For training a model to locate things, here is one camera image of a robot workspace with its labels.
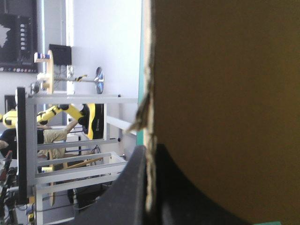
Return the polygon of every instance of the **teal strip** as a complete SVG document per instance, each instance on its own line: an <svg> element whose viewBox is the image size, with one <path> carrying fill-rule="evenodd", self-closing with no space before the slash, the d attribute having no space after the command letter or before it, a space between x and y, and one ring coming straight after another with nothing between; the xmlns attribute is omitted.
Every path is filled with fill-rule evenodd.
<svg viewBox="0 0 300 225"><path fill-rule="evenodd" d="M141 24L141 48L140 48L140 74L139 74L139 104L144 97L144 28L143 28L143 1L142 1L142 24ZM139 131L136 135L136 145L144 145L144 132Z"/></svg>

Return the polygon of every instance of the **brown cardboard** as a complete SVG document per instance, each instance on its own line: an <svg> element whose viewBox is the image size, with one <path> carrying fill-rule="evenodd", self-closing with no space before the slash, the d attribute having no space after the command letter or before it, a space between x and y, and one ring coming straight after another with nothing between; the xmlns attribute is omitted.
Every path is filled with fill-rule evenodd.
<svg viewBox="0 0 300 225"><path fill-rule="evenodd" d="M156 0L155 132L250 222L300 223L300 1Z"/></svg>

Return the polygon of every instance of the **person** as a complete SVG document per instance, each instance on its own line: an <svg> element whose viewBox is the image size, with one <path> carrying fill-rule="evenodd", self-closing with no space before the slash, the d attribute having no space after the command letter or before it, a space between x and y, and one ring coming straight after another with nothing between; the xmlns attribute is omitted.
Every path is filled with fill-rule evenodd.
<svg viewBox="0 0 300 225"><path fill-rule="evenodd" d="M65 129L51 129L49 126L37 127L37 143L53 143L56 141L65 141L67 134L77 125L77 121L74 120L69 123ZM13 152L13 159L17 159L17 143L16 143L16 129L7 129L0 136L0 151L3 157L6 156L9 150ZM53 158L63 158L65 149L53 149L53 150L40 150L38 157L46 158L48 153L52 153Z"/></svg>

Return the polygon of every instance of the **black monitor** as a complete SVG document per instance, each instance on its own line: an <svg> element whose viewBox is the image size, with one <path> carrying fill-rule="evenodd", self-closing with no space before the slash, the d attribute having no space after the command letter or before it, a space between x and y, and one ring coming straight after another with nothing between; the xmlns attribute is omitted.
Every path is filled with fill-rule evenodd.
<svg viewBox="0 0 300 225"><path fill-rule="evenodd" d="M36 4L36 0L0 3L0 72L37 72Z"/></svg>
<svg viewBox="0 0 300 225"><path fill-rule="evenodd" d="M66 66L72 64L72 49L65 45L49 45L52 51L54 64L58 66Z"/></svg>

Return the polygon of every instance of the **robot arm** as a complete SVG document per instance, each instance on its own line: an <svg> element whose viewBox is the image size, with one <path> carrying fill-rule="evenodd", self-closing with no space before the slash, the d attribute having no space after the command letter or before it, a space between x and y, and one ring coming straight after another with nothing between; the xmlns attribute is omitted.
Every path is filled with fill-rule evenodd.
<svg viewBox="0 0 300 225"><path fill-rule="evenodd" d="M54 105L46 111L42 111L37 114L37 123L46 125L49 120L51 120L54 116L62 111L68 113L75 120L79 120L84 116L78 109L76 109L72 105ZM0 114L0 121L1 119L3 124L7 128L15 128L18 119L18 113L16 110L11 110L3 116Z"/></svg>
<svg viewBox="0 0 300 225"><path fill-rule="evenodd" d="M42 125L45 125L48 123L49 120L51 120L54 116L56 116L62 111L65 111L75 120L79 120L81 117L84 116L78 109L76 109L72 105L54 105L46 111L39 112L37 114L37 122Z"/></svg>

